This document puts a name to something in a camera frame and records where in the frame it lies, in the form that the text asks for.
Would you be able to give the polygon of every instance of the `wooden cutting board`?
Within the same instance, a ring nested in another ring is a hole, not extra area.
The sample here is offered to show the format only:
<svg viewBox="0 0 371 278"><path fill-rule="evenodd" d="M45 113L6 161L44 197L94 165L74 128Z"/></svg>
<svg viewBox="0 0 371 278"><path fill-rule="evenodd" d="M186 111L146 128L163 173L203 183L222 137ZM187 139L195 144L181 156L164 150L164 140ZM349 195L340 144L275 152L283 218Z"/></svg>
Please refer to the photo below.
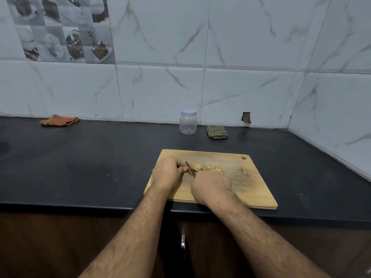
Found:
<svg viewBox="0 0 371 278"><path fill-rule="evenodd" d="M163 149L158 159L172 156L179 158L183 162L201 164L209 166L219 166L229 178L232 190L244 201L249 207L260 209L277 209L278 205L272 193L269 191L264 180L260 176L250 156L244 154L230 154L217 152L202 152L188 150ZM244 175L241 166L248 174ZM151 178L148 181L146 189L151 186ZM188 172L183 174L178 185L173 189L169 196L170 201L197 203L191 194L191 183L193 176Z"/></svg>

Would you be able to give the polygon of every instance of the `black countertop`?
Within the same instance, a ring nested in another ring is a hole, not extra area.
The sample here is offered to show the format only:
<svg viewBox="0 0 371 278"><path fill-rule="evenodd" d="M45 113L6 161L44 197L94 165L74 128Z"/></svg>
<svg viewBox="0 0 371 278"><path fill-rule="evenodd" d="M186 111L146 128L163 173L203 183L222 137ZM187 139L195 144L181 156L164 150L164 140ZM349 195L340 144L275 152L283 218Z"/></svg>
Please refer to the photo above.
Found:
<svg viewBox="0 0 371 278"><path fill-rule="evenodd" d="M250 155L278 203L277 210L253 209L268 222L371 228L370 183L286 130L226 127L228 139L212 140L206 126L188 136L178 125L39 121L0 117L1 210L123 215L168 148ZM198 204L168 202L166 210L212 218Z"/></svg>

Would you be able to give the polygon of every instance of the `forearm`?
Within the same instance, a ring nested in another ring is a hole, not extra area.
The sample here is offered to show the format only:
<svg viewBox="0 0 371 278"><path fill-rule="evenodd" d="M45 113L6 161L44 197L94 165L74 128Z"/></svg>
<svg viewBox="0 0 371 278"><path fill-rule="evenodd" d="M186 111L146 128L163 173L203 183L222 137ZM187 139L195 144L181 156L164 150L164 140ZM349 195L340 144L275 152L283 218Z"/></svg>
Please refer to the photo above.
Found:
<svg viewBox="0 0 371 278"><path fill-rule="evenodd" d="M231 231L259 278L329 276L271 229L234 193L210 209Z"/></svg>
<svg viewBox="0 0 371 278"><path fill-rule="evenodd" d="M167 197L167 191L151 187L134 213L80 278L149 278Z"/></svg>

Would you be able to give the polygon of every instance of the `dish towel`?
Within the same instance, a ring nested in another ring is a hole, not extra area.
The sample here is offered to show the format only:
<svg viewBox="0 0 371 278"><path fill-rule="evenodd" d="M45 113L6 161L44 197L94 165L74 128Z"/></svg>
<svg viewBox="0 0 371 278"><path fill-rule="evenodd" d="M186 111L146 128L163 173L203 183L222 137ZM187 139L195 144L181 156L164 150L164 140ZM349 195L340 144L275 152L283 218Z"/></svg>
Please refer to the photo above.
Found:
<svg viewBox="0 0 371 278"><path fill-rule="evenodd" d="M225 128L222 126L207 126L206 131L212 139L226 139L228 137Z"/></svg>
<svg viewBox="0 0 371 278"><path fill-rule="evenodd" d="M73 123L76 123L78 120L79 118L77 117L68 118L54 114L49 119L40 121L40 124L44 126L69 126Z"/></svg>

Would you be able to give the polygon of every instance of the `person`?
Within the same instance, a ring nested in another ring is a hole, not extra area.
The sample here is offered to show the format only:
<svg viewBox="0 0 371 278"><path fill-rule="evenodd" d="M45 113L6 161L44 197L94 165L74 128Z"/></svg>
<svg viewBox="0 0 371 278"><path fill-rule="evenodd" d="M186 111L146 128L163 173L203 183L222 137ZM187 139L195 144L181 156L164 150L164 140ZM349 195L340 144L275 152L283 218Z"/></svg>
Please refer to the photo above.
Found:
<svg viewBox="0 0 371 278"><path fill-rule="evenodd" d="M186 165L175 158L157 162L142 201L80 278L151 277L165 203L186 171ZM257 277L329 278L253 214L231 190L228 178L210 171L197 172L191 192L230 230Z"/></svg>

